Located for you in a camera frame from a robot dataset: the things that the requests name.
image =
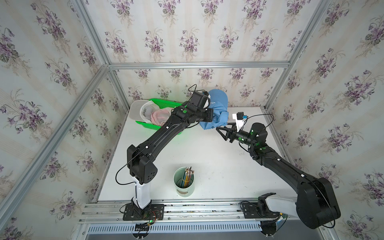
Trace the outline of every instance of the green cup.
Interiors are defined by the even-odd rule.
[[[183,182],[182,179],[183,179],[186,168],[187,167],[179,168],[175,172],[175,174],[173,175],[173,183],[175,185],[176,192],[177,192],[177,194],[179,194],[182,197],[189,197],[193,193],[193,191],[195,190],[195,185],[194,185],[195,176],[194,176],[194,174],[192,174],[192,176],[190,178],[190,183],[188,183],[188,187],[186,187],[186,188],[179,187],[180,184]]]

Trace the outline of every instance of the wall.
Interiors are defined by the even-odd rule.
[[[162,98],[187,101],[193,84],[207,91],[226,92],[229,106],[264,106],[282,68],[139,69],[120,70],[117,76],[132,103],[138,99]]]
[[[111,62],[284,61],[319,0],[85,1]],[[130,102],[183,102],[185,88],[223,89],[231,106],[264,105],[282,68],[121,70]]]
[[[101,64],[70,2],[0,6],[2,201]]]
[[[101,66],[70,1],[0,2],[0,201]],[[1,239],[67,239],[95,200],[124,110],[107,79],[48,161]]]
[[[383,239],[384,2],[332,1],[271,112],[295,165],[333,185],[340,239]]]

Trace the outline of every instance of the white tabletop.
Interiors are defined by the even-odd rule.
[[[252,116],[262,114],[258,107],[228,108],[232,113],[244,112]],[[264,116],[252,117],[244,127],[249,131],[254,122],[267,125]],[[276,142],[267,128],[266,143],[279,152]],[[118,185],[116,172],[127,163],[127,148],[138,146],[147,140],[154,130],[147,129],[127,118],[111,166],[102,186],[99,201],[130,200],[135,195],[134,184]],[[216,129],[203,130],[200,126],[184,130],[172,139],[154,161],[158,169],[151,181],[151,199],[237,199],[257,198],[268,192],[295,197],[296,192],[274,172],[252,160],[249,153],[238,145],[238,141],[224,141]],[[180,167],[195,170],[195,191],[189,197],[176,193],[173,174]],[[120,183],[132,182],[128,168],[118,174]]]

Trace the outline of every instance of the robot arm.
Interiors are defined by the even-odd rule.
[[[261,123],[254,123],[250,132],[237,131],[236,123],[228,123],[232,128],[217,127],[216,130],[224,140],[238,140],[248,145],[248,152],[252,159],[262,166],[271,169],[280,178],[287,182],[297,193],[296,212],[297,216],[309,228],[315,229],[340,217],[339,205],[331,183],[325,178],[315,178],[288,163],[275,150],[265,143],[267,131]],[[264,203],[268,205],[268,197],[265,196]],[[258,202],[260,211],[265,209],[263,201]]]

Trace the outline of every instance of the green plastic basket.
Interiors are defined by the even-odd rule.
[[[163,99],[157,99],[157,98],[151,98],[149,99],[150,101],[153,101],[156,105],[158,105],[160,108],[175,108],[181,105],[181,103],[176,103],[176,102],[171,102]],[[153,129],[153,130],[159,130],[161,127],[153,125],[151,123],[146,123],[146,122],[140,122],[136,121],[138,124],[141,124],[143,127]]]

